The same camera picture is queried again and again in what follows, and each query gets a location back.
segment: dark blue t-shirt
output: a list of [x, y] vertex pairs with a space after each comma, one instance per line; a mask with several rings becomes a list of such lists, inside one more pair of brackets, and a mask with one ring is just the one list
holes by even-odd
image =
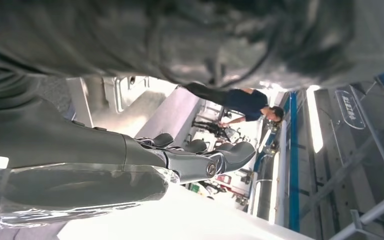
[[226, 108], [244, 114], [247, 122], [258, 120], [262, 115], [261, 109], [267, 105], [268, 100], [264, 93], [254, 90], [249, 94], [240, 89], [229, 90], [224, 104]]

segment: short hair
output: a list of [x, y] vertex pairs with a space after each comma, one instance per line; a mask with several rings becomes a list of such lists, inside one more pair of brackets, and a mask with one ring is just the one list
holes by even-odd
[[280, 106], [272, 106], [270, 109], [273, 110], [276, 117], [280, 118], [276, 123], [280, 123], [284, 119], [285, 111]]

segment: man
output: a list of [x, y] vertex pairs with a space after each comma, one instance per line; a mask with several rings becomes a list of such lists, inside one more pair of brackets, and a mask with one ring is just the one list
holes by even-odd
[[188, 84], [185, 88], [199, 98], [245, 115], [230, 122], [221, 122], [219, 123], [221, 127], [228, 127], [230, 124], [245, 121], [256, 121], [261, 115], [265, 115], [268, 120], [276, 123], [282, 121], [284, 117], [284, 110], [278, 106], [270, 107], [267, 96], [258, 90], [243, 88], [221, 91], [209, 89], [199, 83]]

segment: plastic sheet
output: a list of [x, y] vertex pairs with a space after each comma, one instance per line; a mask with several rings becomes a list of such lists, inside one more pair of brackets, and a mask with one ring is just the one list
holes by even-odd
[[0, 229], [38, 227], [136, 207], [160, 200], [178, 182], [173, 171], [149, 165], [59, 163], [0, 169]]

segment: logo sign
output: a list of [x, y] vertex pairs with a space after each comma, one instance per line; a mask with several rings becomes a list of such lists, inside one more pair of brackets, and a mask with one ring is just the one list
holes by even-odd
[[340, 113], [346, 124], [352, 128], [363, 130], [366, 124], [363, 121], [362, 114], [353, 95], [344, 90], [336, 90], [335, 93], [339, 103]]

